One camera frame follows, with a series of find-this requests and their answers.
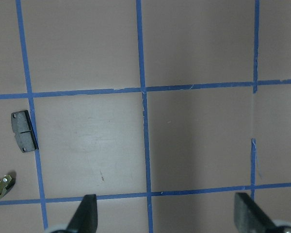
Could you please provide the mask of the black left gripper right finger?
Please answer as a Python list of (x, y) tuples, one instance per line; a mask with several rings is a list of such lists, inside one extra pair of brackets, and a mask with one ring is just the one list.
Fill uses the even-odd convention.
[(277, 226), (247, 193), (234, 195), (234, 224), (239, 233), (270, 233)]

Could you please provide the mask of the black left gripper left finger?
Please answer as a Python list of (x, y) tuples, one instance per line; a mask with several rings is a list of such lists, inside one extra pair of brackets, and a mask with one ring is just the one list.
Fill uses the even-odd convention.
[(83, 197), (66, 231), (69, 233), (95, 233), (97, 231), (97, 197), (95, 194)]

